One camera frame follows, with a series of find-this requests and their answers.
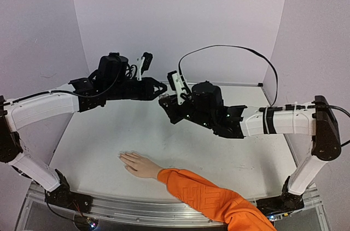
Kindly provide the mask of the mannequin hand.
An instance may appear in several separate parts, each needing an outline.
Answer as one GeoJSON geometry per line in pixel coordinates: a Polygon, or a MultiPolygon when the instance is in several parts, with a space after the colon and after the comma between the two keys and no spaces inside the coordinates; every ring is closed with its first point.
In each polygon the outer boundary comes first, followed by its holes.
{"type": "Polygon", "coordinates": [[[119,155],[124,163],[125,169],[132,175],[143,179],[157,179],[162,167],[150,159],[140,156],[137,153],[124,152],[119,155]]]}

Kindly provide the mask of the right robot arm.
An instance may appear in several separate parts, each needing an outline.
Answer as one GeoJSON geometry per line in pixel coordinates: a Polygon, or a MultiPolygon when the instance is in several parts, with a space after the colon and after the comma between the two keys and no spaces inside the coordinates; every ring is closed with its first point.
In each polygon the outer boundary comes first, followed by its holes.
{"type": "Polygon", "coordinates": [[[176,94],[160,96],[159,105],[172,124],[188,120],[226,139],[263,134],[309,135],[308,154],[287,180],[287,192],[296,196],[302,195],[320,170],[341,154],[337,119],[323,96],[315,96],[314,101],[305,104],[225,106],[221,89],[206,81],[194,85],[190,92],[179,89],[176,94]]]}

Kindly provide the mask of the nail polish bottle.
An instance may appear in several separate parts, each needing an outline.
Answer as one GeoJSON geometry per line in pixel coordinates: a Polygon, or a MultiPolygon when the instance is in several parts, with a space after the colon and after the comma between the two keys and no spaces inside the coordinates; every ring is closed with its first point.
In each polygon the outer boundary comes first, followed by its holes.
{"type": "Polygon", "coordinates": [[[170,95],[168,93],[164,93],[164,94],[159,96],[159,103],[168,102],[169,100],[171,100],[171,98],[172,98],[172,95],[170,95]]]}

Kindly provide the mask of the orange sleeve forearm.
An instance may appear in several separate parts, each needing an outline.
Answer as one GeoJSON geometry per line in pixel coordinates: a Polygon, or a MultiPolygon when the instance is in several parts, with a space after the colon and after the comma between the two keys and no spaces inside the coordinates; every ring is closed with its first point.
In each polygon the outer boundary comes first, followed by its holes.
{"type": "Polygon", "coordinates": [[[227,224],[228,230],[275,230],[267,217],[241,195],[191,171],[163,169],[157,179],[174,197],[210,220],[227,224]]]}

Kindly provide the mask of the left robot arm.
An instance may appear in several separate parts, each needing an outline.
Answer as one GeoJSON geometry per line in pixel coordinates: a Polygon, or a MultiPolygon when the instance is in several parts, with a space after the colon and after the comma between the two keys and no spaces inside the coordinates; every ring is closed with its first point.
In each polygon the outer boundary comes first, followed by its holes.
{"type": "Polygon", "coordinates": [[[1,163],[24,173],[67,208],[74,202],[64,176],[45,162],[34,158],[20,143],[19,130],[56,116],[75,114],[103,107],[112,100],[152,101],[167,91],[167,86],[143,73],[153,55],[145,52],[130,65],[127,57],[111,52],[100,59],[88,77],[71,80],[51,90],[18,99],[1,98],[1,163]]]}

